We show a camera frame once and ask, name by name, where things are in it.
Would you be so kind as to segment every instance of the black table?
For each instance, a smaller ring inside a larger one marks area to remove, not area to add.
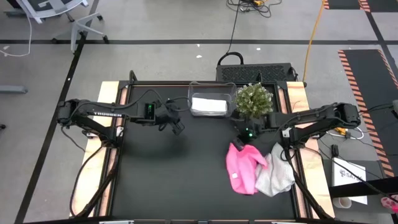
[[[275,91],[276,85],[265,85]],[[154,89],[162,98],[187,96],[188,85],[134,85],[128,101]],[[146,95],[144,101],[155,100]],[[274,92],[275,110],[280,110]],[[187,103],[178,102],[185,108]],[[185,130],[175,136],[171,128],[160,132],[127,122],[119,170],[111,194],[110,214],[116,218],[156,220],[292,220],[297,214],[294,190],[275,197],[262,193],[241,195],[233,191],[226,171],[229,142],[237,135],[228,119],[197,118],[180,113]],[[268,139],[275,136],[269,133]],[[266,155],[269,144],[259,140]]]

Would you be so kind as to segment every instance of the gray cloth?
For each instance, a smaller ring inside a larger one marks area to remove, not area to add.
[[[282,146],[276,143],[271,153],[265,156],[268,169],[263,169],[262,166],[256,167],[255,188],[270,197],[277,193],[289,191],[294,184],[292,167],[287,161],[280,159],[282,151]]]

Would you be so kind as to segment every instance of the white cable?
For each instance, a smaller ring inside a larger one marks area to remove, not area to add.
[[[361,132],[361,137],[359,137],[359,138],[356,138],[356,137],[350,137],[350,139],[356,139],[356,140],[359,140],[359,139],[362,139],[363,137],[364,137],[364,134],[363,134],[363,131],[359,128],[359,127],[356,127],[356,129],[358,129],[360,132]],[[344,136],[344,135],[340,135],[340,134],[333,134],[333,133],[329,133],[328,131],[326,132],[326,133],[328,133],[328,134],[330,134],[331,136],[336,136],[336,137],[342,137],[342,138],[345,138],[346,136]]]
[[[22,54],[22,55],[13,55],[13,54],[5,53],[4,51],[0,50],[0,52],[3,53],[4,55],[11,56],[11,57],[23,57],[23,56],[26,56],[26,55],[30,54],[30,43],[32,42],[32,23],[30,22],[30,18],[29,18],[29,16],[27,14],[26,14],[26,18],[27,18],[27,21],[29,22],[29,28],[30,28],[30,31],[29,31],[30,32],[30,34],[29,34],[29,44],[28,44],[27,53],[26,54]]]

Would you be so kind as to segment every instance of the chair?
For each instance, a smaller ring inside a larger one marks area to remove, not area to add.
[[[81,32],[92,32],[98,35],[101,35],[105,43],[109,43],[108,37],[104,35],[102,32],[94,30],[85,24],[88,21],[93,20],[97,17],[100,21],[103,20],[100,13],[96,12],[89,16],[83,17],[81,19],[74,20],[71,15],[69,15],[68,11],[77,7],[78,5],[82,5],[88,7],[87,0],[16,0],[24,12],[31,18],[34,18],[37,23],[42,24],[43,20],[48,17],[53,16],[61,16],[65,13],[70,22],[72,22],[72,33],[70,38],[70,50],[75,52],[76,49],[76,40],[77,35],[81,34]],[[52,39],[53,43],[57,43],[58,40],[56,38]]]

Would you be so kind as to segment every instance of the clear plastic container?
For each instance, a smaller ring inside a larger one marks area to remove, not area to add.
[[[229,117],[235,109],[233,103],[235,94],[236,85],[232,82],[223,84],[191,82],[188,88],[188,97],[192,103],[191,114]]]

